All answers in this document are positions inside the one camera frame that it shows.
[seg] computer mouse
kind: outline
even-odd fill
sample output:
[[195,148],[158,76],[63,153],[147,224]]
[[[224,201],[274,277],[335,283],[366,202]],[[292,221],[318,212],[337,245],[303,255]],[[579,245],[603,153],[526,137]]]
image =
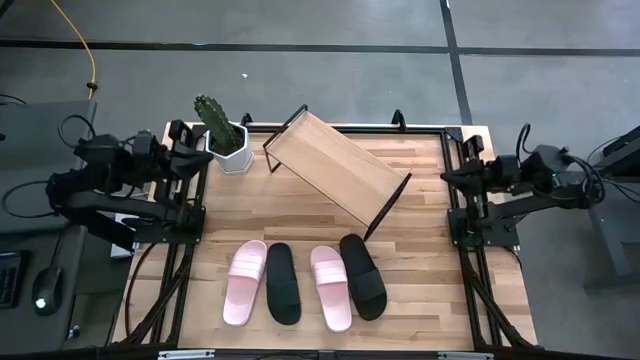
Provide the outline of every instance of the computer mouse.
[[31,301],[36,314],[49,316],[55,314],[62,304],[62,269],[46,268],[33,280]]

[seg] pink slipper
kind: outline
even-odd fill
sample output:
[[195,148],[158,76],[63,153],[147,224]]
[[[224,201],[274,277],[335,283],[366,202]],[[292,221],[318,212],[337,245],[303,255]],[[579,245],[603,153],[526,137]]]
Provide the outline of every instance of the pink slipper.
[[234,255],[222,311],[227,324],[242,326],[249,320],[266,261],[267,245],[258,240],[243,244]]
[[328,246],[318,246],[311,251],[311,268],[327,327],[333,332],[347,331],[351,327],[351,304],[340,254]]

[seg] wooden board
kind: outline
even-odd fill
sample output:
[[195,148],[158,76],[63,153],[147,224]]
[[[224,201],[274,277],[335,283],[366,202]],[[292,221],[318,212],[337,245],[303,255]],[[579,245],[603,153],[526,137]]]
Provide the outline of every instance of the wooden board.
[[404,179],[308,111],[267,152],[367,226]]
[[[465,138],[482,135],[486,149],[483,157],[493,157],[486,127],[464,127],[463,133]],[[414,175],[367,242],[387,286],[387,309],[380,319],[367,322],[353,308],[353,326],[342,334],[326,328],[310,273],[309,254],[319,245],[337,249],[344,235],[362,235],[366,228],[290,170],[281,168],[270,174],[261,147],[267,137],[251,134],[256,157],[246,175],[226,176],[217,163],[210,165],[205,193],[206,229],[195,251],[179,346],[472,350],[460,263],[447,230],[449,199],[446,185],[439,179],[443,160],[438,137],[349,136],[400,174],[411,171]],[[255,239],[291,246],[302,300],[302,318],[296,325],[284,326],[271,318],[264,279],[245,326],[231,327],[222,320],[231,259],[240,245]],[[158,295],[166,249],[156,246],[141,267],[132,294],[133,326],[142,320]],[[140,254],[141,251],[136,253],[134,264]],[[522,335],[535,343],[517,262],[501,248],[487,248],[487,260],[497,303]],[[165,325],[170,322],[171,307]],[[484,306],[479,306],[479,311],[485,339],[489,339]],[[124,337],[123,319],[120,311],[114,341]]]

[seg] yellow cable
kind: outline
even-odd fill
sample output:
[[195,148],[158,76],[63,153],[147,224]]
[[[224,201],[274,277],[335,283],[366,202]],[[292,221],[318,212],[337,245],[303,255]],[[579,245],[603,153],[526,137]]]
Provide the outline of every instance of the yellow cable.
[[[93,54],[91,54],[91,50],[89,49],[87,42],[84,41],[84,38],[82,37],[82,34],[80,34],[80,31],[76,29],[75,25],[73,25],[73,23],[71,22],[67,14],[65,14],[64,11],[62,11],[62,9],[60,8],[60,6],[58,6],[55,0],[49,0],[49,1],[51,1],[51,3],[53,4],[53,6],[56,7],[56,9],[58,9],[58,12],[60,13],[60,15],[62,15],[62,17],[65,20],[67,20],[67,23],[69,24],[69,26],[71,26],[71,28],[76,33],[76,35],[78,35],[78,39],[80,39],[80,41],[82,42],[82,45],[84,45],[84,49],[87,51],[87,55],[89,55],[89,60],[91,61],[91,82],[87,84],[87,86],[89,86],[90,84],[96,85],[96,62],[93,60]],[[93,90],[94,90],[93,88],[89,87],[89,100],[93,99],[93,93],[94,93]]]

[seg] black slipper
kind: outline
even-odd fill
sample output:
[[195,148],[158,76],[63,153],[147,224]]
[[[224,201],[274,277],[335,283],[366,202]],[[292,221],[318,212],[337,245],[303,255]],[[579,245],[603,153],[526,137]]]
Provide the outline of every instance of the black slipper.
[[273,244],[267,252],[267,305],[271,316],[283,325],[300,320],[300,293],[289,245]]
[[349,234],[340,240],[340,256],[347,269],[349,291],[358,313],[375,320],[387,307],[387,290],[362,238]]

